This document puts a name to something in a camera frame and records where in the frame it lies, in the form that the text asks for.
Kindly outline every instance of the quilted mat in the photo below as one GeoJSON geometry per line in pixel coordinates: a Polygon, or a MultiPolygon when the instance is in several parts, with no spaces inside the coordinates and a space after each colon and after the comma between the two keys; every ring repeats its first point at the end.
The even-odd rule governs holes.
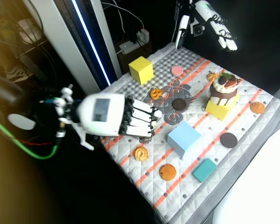
{"type": "Polygon", "coordinates": [[[206,76],[209,72],[221,73],[225,69],[185,48],[176,50],[173,44],[148,59],[154,63],[152,80],[139,85],[126,74],[104,91],[131,95],[159,108],[163,117],[157,123],[155,136],[150,142],[139,142],[139,139],[129,136],[104,138],[102,142],[106,151],[164,223],[201,223],[280,121],[280,100],[242,80],[238,86],[238,102],[221,121],[205,111],[211,85],[206,76]],[[171,68],[175,65],[184,69],[178,77],[171,74],[171,68]],[[152,88],[163,89],[163,97],[152,101],[149,97],[152,88]],[[172,108],[175,98],[194,101],[184,112],[177,112],[172,108]],[[250,110],[250,104],[254,101],[266,106],[265,113],[255,114],[250,110]],[[168,133],[181,121],[186,121],[201,134],[183,158],[167,144],[168,133]],[[220,136],[226,132],[234,134],[238,139],[237,146],[232,149],[220,143],[220,136]],[[135,160],[133,151],[138,146],[148,150],[146,161],[135,160]],[[192,171],[207,158],[217,168],[200,183],[192,171]],[[167,163],[176,169],[176,176],[171,181],[165,181],[159,175],[160,167],[167,163]]]}

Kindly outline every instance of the robotic hand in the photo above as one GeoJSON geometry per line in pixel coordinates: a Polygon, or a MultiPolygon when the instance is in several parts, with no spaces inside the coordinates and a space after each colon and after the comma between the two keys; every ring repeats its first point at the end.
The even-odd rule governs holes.
{"type": "Polygon", "coordinates": [[[62,89],[61,98],[54,100],[59,120],[71,124],[78,133],[81,145],[89,150],[86,134],[98,136],[131,135],[150,139],[162,112],[122,94],[98,93],[87,96],[78,106],[71,98],[72,90],[62,89]]]}
{"type": "Polygon", "coordinates": [[[235,43],[235,37],[230,33],[225,26],[221,16],[214,10],[214,8],[205,0],[200,0],[193,4],[193,0],[189,4],[182,6],[183,16],[181,18],[178,33],[175,41],[175,48],[180,48],[184,43],[184,38],[190,33],[194,36],[203,34],[205,27],[212,31],[213,37],[223,49],[235,51],[238,49],[235,43]]]}

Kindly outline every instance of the blue block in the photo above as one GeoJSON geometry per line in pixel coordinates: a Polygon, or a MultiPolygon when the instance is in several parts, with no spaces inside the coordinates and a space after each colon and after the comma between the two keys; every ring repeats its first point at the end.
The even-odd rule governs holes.
{"type": "Polygon", "coordinates": [[[201,136],[187,122],[182,121],[167,137],[168,144],[183,157],[191,145],[201,136]]]}
{"type": "Polygon", "coordinates": [[[216,169],[217,165],[207,158],[192,172],[192,175],[202,183],[216,169]]]}

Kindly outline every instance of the green rectangular block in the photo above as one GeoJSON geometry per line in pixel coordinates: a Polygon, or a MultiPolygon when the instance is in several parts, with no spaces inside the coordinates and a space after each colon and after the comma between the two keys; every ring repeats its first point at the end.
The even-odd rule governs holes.
{"type": "Polygon", "coordinates": [[[209,158],[205,159],[200,165],[192,172],[192,175],[202,183],[206,178],[216,169],[217,165],[209,158]]]}

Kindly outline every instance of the gingham pattern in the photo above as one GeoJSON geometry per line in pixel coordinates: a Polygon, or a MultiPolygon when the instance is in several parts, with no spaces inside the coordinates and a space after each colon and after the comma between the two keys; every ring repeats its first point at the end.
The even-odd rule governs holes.
{"type": "MultiPolygon", "coordinates": [[[[170,69],[173,65],[180,65],[184,68],[188,68],[189,60],[185,59],[187,56],[199,60],[200,57],[194,55],[194,53],[186,49],[181,49],[180,51],[172,50],[169,54],[164,56],[162,60],[159,60],[155,64],[154,69],[161,71],[162,77],[164,78],[160,79],[161,81],[159,85],[153,86],[153,80],[150,84],[147,84],[144,87],[145,90],[141,94],[141,99],[146,96],[150,87],[162,88],[174,79],[170,73],[170,69]],[[182,58],[182,61],[175,61],[176,63],[170,63],[170,65],[166,64],[175,58],[182,58]]],[[[205,85],[207,85],[208,81],[206,80],[206,75],[209,71],[219,72],[221,70],[222,68],[220,66],[214,63],[209,63],[207,67],[189,83],[191,86],[189,90],[191,96],[197,94],[205,85]]],[[[117,82],[115,89],[124,90],[124,93],[138,96],[138,91],[142,88],[141,86],[138,86],[134,82],[128,89],[126,86],[123,86],[125,85],[124,83],[124,79],[123,82],[117,82]]],[[[220,121],[211,115],[207,116],[196,128],[196,130],[202,135],[201,138],[197,141],[191,151],[182,159],[175,151],[172,151],[170,154],[166,155],[166,157],[164,156],[170,150],[170,146],[167,144],[167,135],[175,128],[175,125],[164,126],[164,128],[152,138],[151,142],[144,145],[149,151],[149,158],[144,162],[136,161],[133,156],[129,156],[128,160],[125,163],[122,163],[123,159],[139,145],[139,141],[136,138],[124,136],[110,148],[109,153],[114,161],[120,164],[122,170],[130,178],[133,184],[138,183],[139,179],[143,176],[145,177],[145,179],[137,185],[137,188],[151,205],[156,205],[158,200],[165,195],[168,188],[172,186],[189,165],[197,159],[197,156],[238,115],[238,113],[247,105],[251,97],[257,92],[258,88],[256,86],[245,80],[242,81],[238,87],[238,93],[241,97],[225,120],[220,121]],[[147,171],[162,157],[164,157],[164,159],[155,167],[155,169],[150,173],[147,173],[147,171]],[[162,180],[159,176],[160,167],[166,163],[174,165],[177,171],[176,177],[169,182],[162,180]]],[[[206,114],[205,111],[203,111],[203,107],[206,105],[207,99],[208,89],[204,91],[194,103],[190,105],[187,111],[183,113],[183,120],[193,126],[206,114]]],[[[231,151],[223,147],[220,144],[220,141],[216,142],[211,150],[207,152],[206,156],[201,158],[201,161],[205,158],[210,158],[218,165],[223,161],[223,158],[225,158],[226,161],[223,164],[221,163],[218,169],[203,184],[199,183],[191,173],[186,175],[171,193],[166,195],[165,199],[156,207],[156,212],[164,223],[184,224],[189,218],[191,218],[193,213],[199,208],[206,197],[212,193],[213,189],[221,182],[235,162],[246,151],[248,146],[262,132],[268,121],[273,117],[280,106],[280,100],[273,98],[273,96],[265,91],[261,91],[255,101],[262,102],[265,105],[269,104],[266,112],[262,115],[255,115],[249,108],[247,108],[228,130],[228,132],[233,133],[238,140],[241,140],[247,130],[249,130],[253,124],[256,124],[253,130],[251,130],[251,136],[246,138],[237,148],[234,148],[232,154],[229,154],[231,151]]],[[[161,125],[163,122],[164,119],[162,118],[158,121],[158,125],[161,125]]]]}
{"type": "Polygon", "coordinates": [[[140,85],[137,81],[131,80],[123,87],[118,89],[117,93],[131,95],[138,100],[143,100],[151,87],[162,88],[171,82],[175,77],[171,74],[171,68],[175,65],[180,65],[184,70],[190,68],[196,61],[201,59],[199,55],[182,48],[177,55],[171,51],[163,59],[153,65],[154,77],[147,83],[140,85]]]}

